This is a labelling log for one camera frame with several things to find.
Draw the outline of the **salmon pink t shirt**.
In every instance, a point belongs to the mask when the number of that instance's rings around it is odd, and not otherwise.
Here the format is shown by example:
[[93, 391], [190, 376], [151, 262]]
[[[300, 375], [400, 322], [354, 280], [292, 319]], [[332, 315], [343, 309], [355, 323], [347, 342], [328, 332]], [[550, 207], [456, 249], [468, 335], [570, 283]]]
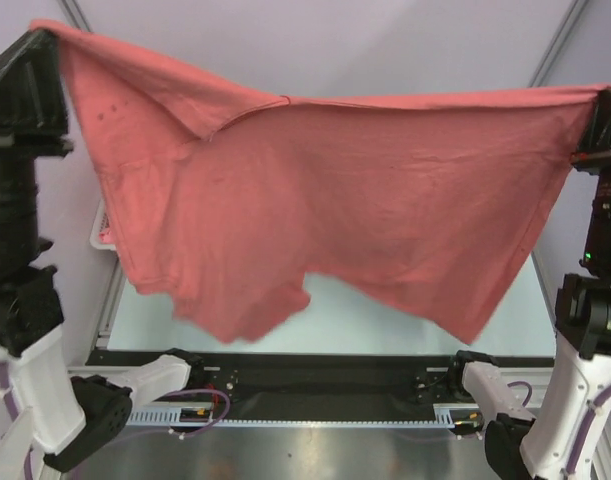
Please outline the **salmon pink t shirt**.
[[129, 281], [217, 339], [305, 309], [309, 273], [470, 343], [534, 248], [601, 84], [276, 95], [39, 19]]

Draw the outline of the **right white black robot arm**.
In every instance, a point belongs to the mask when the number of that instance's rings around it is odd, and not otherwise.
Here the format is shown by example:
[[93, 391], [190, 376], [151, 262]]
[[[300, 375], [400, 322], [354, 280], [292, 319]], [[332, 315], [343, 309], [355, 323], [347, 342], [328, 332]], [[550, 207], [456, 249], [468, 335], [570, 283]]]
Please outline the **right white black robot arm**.
[[556, 357], [538, 415], [502, 379], [497, 362], [459, 351], [448, 393], [473, 400], [486, 422], [489, 466], [501, 479], [588, 479], [611, 411], [611, 89], [598, 95], [572, 165], [598, 178], [580, 265], [555, 305]]

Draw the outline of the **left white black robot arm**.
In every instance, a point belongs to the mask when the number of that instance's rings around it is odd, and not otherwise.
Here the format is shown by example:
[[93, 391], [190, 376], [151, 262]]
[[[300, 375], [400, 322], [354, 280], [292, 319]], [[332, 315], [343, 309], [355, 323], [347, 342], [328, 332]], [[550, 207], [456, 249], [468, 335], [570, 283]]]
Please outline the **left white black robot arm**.
[[57, 39], [29, 31], [0, 54], [0, 399], [12, 423], [0, 479], [18, 479], [40, 449], [67, 473], [113, 441], [132, 411], [206, 387], [203, 360], [173, 349], [120, 375], [73, 377], [63, 358], [56, 268], [36, 266], [52, 243], [38, 229], [35, 162], [73, 149]]

